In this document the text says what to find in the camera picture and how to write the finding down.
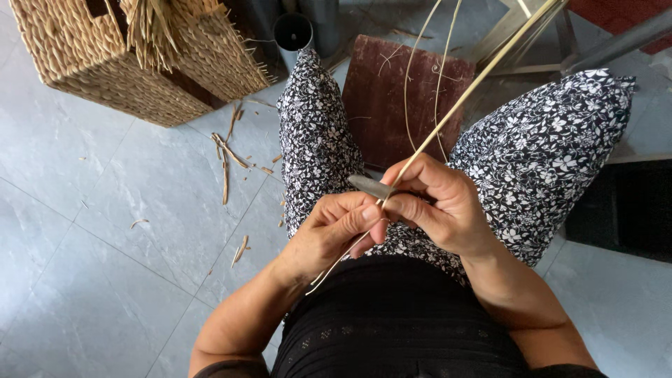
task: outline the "gray tile floor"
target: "gray tile floor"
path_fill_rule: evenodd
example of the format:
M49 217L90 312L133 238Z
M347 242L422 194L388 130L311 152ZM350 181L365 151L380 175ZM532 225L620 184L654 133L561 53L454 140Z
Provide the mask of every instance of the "gray tile floor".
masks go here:
M366 1L341 3L346 38L364 32L412 43L362 17ZM439 7L427 29L437 38L420 48L442 51L454 4ZM417 32L427 4L371 10ZM504 11L498 0L465 2L461 20L468 22L456 24L452 44L464 48L455 54L466 54ZM574 21L581 48L609 37ZM552 30L544 35L535 56L552 59L555 38ZM633 52L610 65L637 75L642 87L620 147L625 154L672 151L671 84L649 63ZM346 73L347 63L334 74L341 86ZM230 106L164 129L51 90L39 82L5 0L0 83L0 378L185 377L212 308L286 242L277 227L282 161L271 163L280 152L275 110L245 103L230 145L257 167L231 168L229 205L221 206L221 167L208 136L226 132ZM516 79L488 85L484 101L472 104L471 122L536 86ZM282 87L251 98L273 103ZM137 219L149 223L129 229ZM251 250L231 270L243 235ZM672 266L559 235L536 270L610 377L672 376ZM279 343L276 332L264 352L270 363Z

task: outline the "woven basket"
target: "woven basket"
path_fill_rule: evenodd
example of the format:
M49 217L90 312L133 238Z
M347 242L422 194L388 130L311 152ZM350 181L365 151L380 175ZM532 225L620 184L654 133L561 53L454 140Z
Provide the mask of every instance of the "woven basket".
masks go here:
M189 21L177 25L186 42L179 70L141 69L122 34L122 11L130 1L122 0L120 9L110 5L114 0L105 1L100 11L89 10L87 0L10 0L43 83L161 126L184 123L212 111L219 100L228 102L269 85L224 5L204 0L173 2L189 12ZM93 17L92 12L105 14Z

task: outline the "brown wooden board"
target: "brown wooden board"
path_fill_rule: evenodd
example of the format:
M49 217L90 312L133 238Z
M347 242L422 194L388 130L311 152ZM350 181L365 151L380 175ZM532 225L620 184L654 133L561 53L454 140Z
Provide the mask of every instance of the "brown wooden board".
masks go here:
M414 152L404 119L404 75L412 48L402 46L389 63L385 61L398 47L395 42L359 35L343 86L343 103L353 140L362 150L366 165L380 171ZM409 128L416 148L435 127L434 93L442 57L420 49L416 49L413 55L407 101ZM473 63L446 57L439 89L438 121L471 84L474 70ZM442 129L446 155L450 154L457 141L462 113L463 109L458 109ZM434 139L425 152L444 161L439 144Z

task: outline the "black and white floral fabric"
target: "black and white floral fabric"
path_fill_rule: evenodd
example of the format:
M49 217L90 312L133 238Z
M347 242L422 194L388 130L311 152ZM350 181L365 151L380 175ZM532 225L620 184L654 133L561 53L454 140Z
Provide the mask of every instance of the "black and white floral fabric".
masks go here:
M528 265L536 265L620 139L633 87L634 79L608 70L577 73L501 106L459 138L449 166L478 185L495 235ZM364 163L338 85L314 50L299 52L278 114L291 238L322 195L355 190L347 177L365 174ZM466 283L459 258L420 228L392 224L386 241L366 253L419 258Z

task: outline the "black shirt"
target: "black shirt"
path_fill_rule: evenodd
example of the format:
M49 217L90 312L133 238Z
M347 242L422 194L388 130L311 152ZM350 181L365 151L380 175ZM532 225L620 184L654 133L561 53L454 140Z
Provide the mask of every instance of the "black shirt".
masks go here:
M575 365L530 371L474 293L406 256L347 260L288 316L271 377L605 377ZM224 361L197 378L269 377Z

